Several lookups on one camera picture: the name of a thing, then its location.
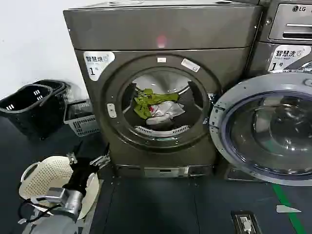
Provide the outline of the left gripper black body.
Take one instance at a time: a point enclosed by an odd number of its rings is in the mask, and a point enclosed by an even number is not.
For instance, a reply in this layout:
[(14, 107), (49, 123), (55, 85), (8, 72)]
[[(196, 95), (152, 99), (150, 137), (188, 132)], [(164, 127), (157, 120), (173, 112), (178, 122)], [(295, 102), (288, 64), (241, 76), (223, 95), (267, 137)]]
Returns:
[(63, 187), (67, 190), (78, 191), (81, 194), (86, 194), (87, 181), (92, 173), (97, 173), (98, 166), (90, 164), (90, 161), (78, 161), (70, 165), (73, 173)]

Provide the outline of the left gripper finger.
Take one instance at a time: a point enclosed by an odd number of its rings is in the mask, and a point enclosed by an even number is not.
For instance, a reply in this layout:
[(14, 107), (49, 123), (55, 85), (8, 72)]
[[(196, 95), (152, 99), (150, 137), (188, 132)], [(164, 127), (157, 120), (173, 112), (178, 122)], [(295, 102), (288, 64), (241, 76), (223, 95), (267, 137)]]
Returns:
[(76, 164), (82, 163), (81, 158), (77, 157), (78, 153), (80, 152), (82, 144), (83, 142), (80, 141), (77, 145), (73, 147), (72, 151), (66, 154), (70, 165), (76, 165)]
[(104, 154), (92, 160), (89, 163), (89, 165), (98, 167), (99, 169), (107, 166), (110, 163), (110, 149), (109, 148), (110, 148), (110, 144), (108, 143), (104, 150)]

